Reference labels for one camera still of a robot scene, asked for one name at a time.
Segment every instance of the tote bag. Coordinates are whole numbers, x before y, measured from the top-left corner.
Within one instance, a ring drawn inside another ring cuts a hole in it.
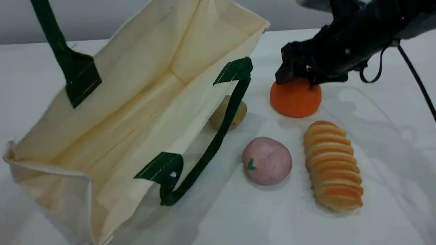
[[[217,152],[269,26],[230,0],[153,0],[94,57],[71,50],[48,0],[31,0],[66,86],[3,155],[14,181],[90,244],[107,244],[158,185],[175,204]],[[198,163],[182,154],[236,88]]]

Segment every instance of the black cable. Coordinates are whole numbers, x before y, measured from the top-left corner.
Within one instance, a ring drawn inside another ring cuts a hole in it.
[[[406,61],[410,71],[413,74],[413,77],[415,77],[416,82],[418,83],[419,88],[421,89],[422,95],[424,95],[424,98],[426,99],[427,105],[430,108],[430,111],[433,115],[433,118],[436,122],[436,110],[435,107],[433,106],[432,100],[429,97],[429,94],[427,93],[426,88],[424,87],[424,85],[422,84],[421,78],[419,78],[418,73],[416,72],[415,68],[413,67],[412,63],[410,62],[409,58],[407,57],[406,53],[404,52],[403,48],[401,47],[401,45],[398,45],[398,50],[400,51],[401,56],[403,57],[404,61]]]
[[[372,79],[371,81],[366,80],[365,75],[363,74],[363,71],[365,70],[366,65],[365,65],[365,67],[361,67],[361,68],[360,68],[360,70],[359,70],[359,76],[360,76],[360,79],[362,80],[362,82],[364,82],[364,83],[373,83],[373,82],[376,82],[376,81],[378,81],[378,80],[380,79],[380,77],[381,77],[381,75],[382,75],[383,53],[386,51],[387,48],[388,48],[388,47],[384,47],[384,48],[381,50],[381,52],[380,52],[380,66],[378,67],[378,73],[377,73],[377,76],[375,76],[374,79]]]

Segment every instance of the white table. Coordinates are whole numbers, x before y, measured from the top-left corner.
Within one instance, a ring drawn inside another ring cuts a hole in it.
[[[412,74],[396,49],[384,55],[383,74],[364,84],[351,73],[344,84],[322,86],[319,111],[290,119],[269,105],[269,89],[281,64],[280,48],[313,37],[317,30],[265,33],[252,54],[254,70],[244,101],[244,122],[174,207],[147,220],[141,208],[115,233],[114,244],[281,245],[436,243],[436,124]],[[106,41],[70,43],[95,54]],[[403,47],[436,101],[436,32],[404,41]],[[378,70],[370,61],[369,78]],[[64,85],[47,44],[0,46],[0,144],[20,139]],[[335,215],[316,205],[304,163],[301,136],[315,120],[331,120],[353,142],[365,189],[362,209]],[[293,157],[291,177],[274,187],[252,184],[243,174],[240,154],[257,136],[285,144]],[[11,182],[0,165],[2,244],[69,244]],[[70,244],[80,244],[68,235]]]

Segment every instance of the orange fruit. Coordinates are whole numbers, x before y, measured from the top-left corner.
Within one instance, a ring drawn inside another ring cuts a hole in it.
[[[310,86],[309,80],[295,78],[288,83],[271,87],[271,106],[279,113],[293,118],[303,118],[317,112],[321,104],[321,87]]]

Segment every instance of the green bag handle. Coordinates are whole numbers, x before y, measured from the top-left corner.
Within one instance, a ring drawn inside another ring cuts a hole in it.
[[[203,156],[177,190],[174,191],[174,187],[183,170],[183,157],[180,154],[162,152],[134,177],[135,179],[146,179],[160,184],[161,205],[172,206],[176,204],[189,188],[192,187],[202,171],[218,152],[224,136],[227,134],[233,118],[236,115],[239,104],[250,84],[250,72],[252,69],[253,65],[251,59],[245,57],[229,62],[215,80],[214,85],[235,80],[239,80],[239,82],[230,97],[224,120],[218,132]]]
[[[102,82],[90,55],[73,51],[67,45],[56,22],[48,0],[31,0],[44,35],[64,73],[65,90],[73,108],[76,108]]]

